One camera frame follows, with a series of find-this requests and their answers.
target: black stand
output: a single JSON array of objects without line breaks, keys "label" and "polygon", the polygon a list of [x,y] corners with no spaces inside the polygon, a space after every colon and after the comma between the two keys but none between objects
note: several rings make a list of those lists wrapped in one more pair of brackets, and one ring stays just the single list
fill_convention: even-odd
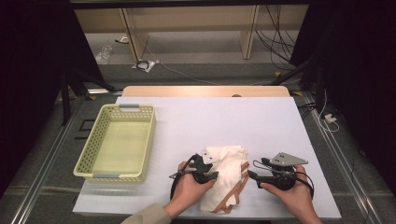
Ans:
[{"label": "black stand", "polygon": [[70,118],[71,110],[70,110],[70,97],[68,92],[68,84],[70,84],[73,92],[77,96],[83,96],[88,93],[88,90],[85,88],[82,83],[82,79],[92,82],[108,91],[123,91],[123,89],[115,88],[111,85],[108,85],[102,80],[99,80],[95,77],[89,76],[88,74],[76,69],[76,68],[66,68],[64,73],[61,75],[61,93],[62,93],[62,104],[64,108],[64,121],[62,125],[65,125],[66,122]]}]

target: white cloth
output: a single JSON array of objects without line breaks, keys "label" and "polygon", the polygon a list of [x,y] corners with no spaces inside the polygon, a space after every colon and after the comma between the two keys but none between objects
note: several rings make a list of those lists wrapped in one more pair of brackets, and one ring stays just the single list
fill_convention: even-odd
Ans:
[{"label": "white cloth", "polygon": [[248,181],[247,151],[241,146],[207,147],[204,153],[215,161],[209,173],[219,172],[219,176],[213,188],[201,198],[200,209],[230,213],[239,204],[239,193]]}]

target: metal rail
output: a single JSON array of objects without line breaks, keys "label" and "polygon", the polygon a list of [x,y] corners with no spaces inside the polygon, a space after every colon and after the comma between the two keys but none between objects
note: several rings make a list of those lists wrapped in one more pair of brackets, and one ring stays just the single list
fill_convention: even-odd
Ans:
[{"label": "metal rail", "polygon": [[[309,92],[305,93],[304,99],[307,103],[315,102],[314,97]],[[375,207],[373,205],[372,200],[369,197],[368,192],[364,189],[363,185],[356,177],[356,175],[353,175],[353,169],[349,164],[346,156],[344,155],[340,145],[338,145],[337,140],[334,138],[331,132],[323,130],[323,128],[319,125],[318,116],[319,116],[318,112],[314,110],[314,113],[312,113],[312,117],[314,118],[315,123],[318,125],[318,128],[324,140],[326,141],[329,150],[332,153],[332,156],[341,174],[343,175],[352,196],[355,198],[355,201],[358,204],[359,209],[361,210],[364,218],[366,219],[364,223],[371,223],[371,224],[383,223],[380,215],[375,210]],[[326,122],[323,123],[324,123],[323,125],[325,125],[325,128],[330,130],[328,124]]]},{"label": "metal rail", "polygon": [[53,164],[58,157],[59,152],[61,151],[62,146],[64,145],[64,140],[70,130],[70,126],[74,121],[74,118],[77,114],[77,111],[81,107],[83,102],[83,97],[79,97],[75,101],[75,108],[69,121],[66,122],[64,126],[62,126],[61,130],[59,131],[58,135],[56,136],[55,142],[53,143],[49,154],[47,155],[46,159],[44,160],[43,164],[41,165],[40,170],[35,177],[32,185],[26,192],[23,201],[21,202],[20,206],[18,207],[14,218],[12,219],[12,224],[22,224],[25,223],[27,218],[29,217],[33,206],[35,205],[35,201],[37,200],[41,189],[43,188],[47,178],[50,174]]}]

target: white tabletop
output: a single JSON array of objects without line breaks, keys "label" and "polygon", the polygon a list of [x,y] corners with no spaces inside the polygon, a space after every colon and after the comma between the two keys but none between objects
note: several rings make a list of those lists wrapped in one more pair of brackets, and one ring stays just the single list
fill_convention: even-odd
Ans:
[{"label": "white tabletop", "polygon": [[[293,98],[120,97],[117,103],[155,105],[157,124],[147,179],[141,185],[85,181],[75,213],[129,215],[151,203],[166,204],[173,181],[168,176],[181,161],[205,147],[242,146],[248,150],[249,170],[259,175],[269,175],[253,167],[253,160],[261,157],[272,159],[285,152],[308,160],[304,167],[315,184],[318,216],[341,217]],[[231,214],[204,213],[195,205],[180,217],[280,219],[292,215],[278,198],[249,179]]]}]

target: yellow plastic basket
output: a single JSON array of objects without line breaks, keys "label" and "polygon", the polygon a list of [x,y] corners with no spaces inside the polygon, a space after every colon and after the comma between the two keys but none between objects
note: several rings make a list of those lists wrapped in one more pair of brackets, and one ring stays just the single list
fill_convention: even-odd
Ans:
[{"label": "yellow plastic basket", "polygon": [[103,105],[74,175],[91,181],[144,182],[155,122],[153,105]]}]

